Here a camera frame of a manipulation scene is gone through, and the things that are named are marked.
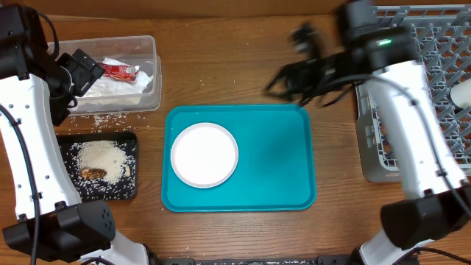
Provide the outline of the white napkin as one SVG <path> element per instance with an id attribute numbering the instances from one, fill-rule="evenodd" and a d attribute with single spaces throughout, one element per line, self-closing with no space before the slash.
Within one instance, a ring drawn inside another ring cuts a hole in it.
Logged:
<path id="1" fill-rule="evenodd" d="M 129 65 L 128 63 L 114 60 L 109 57 L 106 57 L 101 63 L 115 66 L 124 64 Z M 153 76 L 144 72 L 140 66 L 137 67 L 139 67 L 140 72 L 135 81 L 119 81 L 103 75 L 95 81 L 84 97 L 120 96 L 143 93 L 146 87 L 153 81 Z"/>

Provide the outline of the red snack wrapper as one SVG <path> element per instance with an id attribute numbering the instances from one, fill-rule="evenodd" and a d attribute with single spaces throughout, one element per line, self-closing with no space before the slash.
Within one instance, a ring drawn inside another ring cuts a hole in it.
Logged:
<path id="1" fill-rule="evenodd" d="M 124 65 L 110 65 L 105 63 L 99 63 L 99 65 L 105 70 L 104 76 L 119 81 L 135 81 L 140 70 L 137 66 Z"/>

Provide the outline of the white rice pile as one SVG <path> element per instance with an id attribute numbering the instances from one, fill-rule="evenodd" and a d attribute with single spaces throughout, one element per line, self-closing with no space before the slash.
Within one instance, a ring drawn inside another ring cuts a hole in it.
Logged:
<path id="1" fill-rule="evenodd" d="M 80 171 L 85 168 L 104 169 L 107 175 L 102 179 L 110 184 L 116 184 L 119 180 L 131 175 L 131 167 L 126 152 L 118 147 L 115 141 L 88 141 L 73 145 L 77 151 L 74 161 Z"/>

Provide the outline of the brown food scrap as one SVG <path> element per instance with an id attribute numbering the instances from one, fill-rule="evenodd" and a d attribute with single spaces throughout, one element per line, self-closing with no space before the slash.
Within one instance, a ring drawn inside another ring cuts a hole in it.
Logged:
<path id="1" fill-rule="evenodd" d="M 104 169 L 85 168 L 80 171 L 80 177 L 86 180 L 102 179 L 107 175 Z"/>

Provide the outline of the large white plate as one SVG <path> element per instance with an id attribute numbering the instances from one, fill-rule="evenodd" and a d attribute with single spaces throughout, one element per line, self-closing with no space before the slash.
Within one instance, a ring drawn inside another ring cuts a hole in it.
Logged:
<path id="1" fill-rule="evenodd" d="M 171 146 L 177 177 L 194 188 L 213 188 L 228 180 L 238 165 L 238 144 L 223 126 L 202 122 L 185 128 Z"/>

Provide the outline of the white cup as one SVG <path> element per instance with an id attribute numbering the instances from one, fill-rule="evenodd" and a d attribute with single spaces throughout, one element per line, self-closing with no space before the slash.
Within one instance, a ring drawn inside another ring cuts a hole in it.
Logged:
<path id="1" fill-rule="evenodd" d="M 471 79 L 460 82 L 450 90 L 451 102 L 462 109 L 471 105 Z"/>

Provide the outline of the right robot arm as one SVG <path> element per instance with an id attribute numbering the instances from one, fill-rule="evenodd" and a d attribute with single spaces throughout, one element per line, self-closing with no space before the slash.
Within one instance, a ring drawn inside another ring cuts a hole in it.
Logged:
<path id="1" fill-rule="evenodd" d="M 381 208 L 381 230 L 354 249 L 347 263 L 416 264 L 418 252 L 470 220 L 470 182 L 442 134 L 411 30 L 381 27 L 369 1 L 349 1 L 336 17 L 344 48 L 337 54 L 323 54 L 322 39 L 309 24 L 292 33 L 306 58 L 280 69 L 275 80 L 285 89 L 279 97 L 304 106 L 364 85 L 386 126 L 406 197 Z"/>

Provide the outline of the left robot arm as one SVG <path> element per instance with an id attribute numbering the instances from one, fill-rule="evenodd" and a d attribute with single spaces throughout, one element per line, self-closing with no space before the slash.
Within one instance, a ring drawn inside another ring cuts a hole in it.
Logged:
<path id="1" fill-rule="evenodd" d="M 49 48 L 46 19 L 20 4 L 1 9 L 1 137 L 17 219 L 3 229 L 5 243 L 32 264 L 156 264 L 147 246 L 117 231 L 106 202 L 83 202 L 68 176 L 54 128 L 104 70 L 82 50 Z"/>

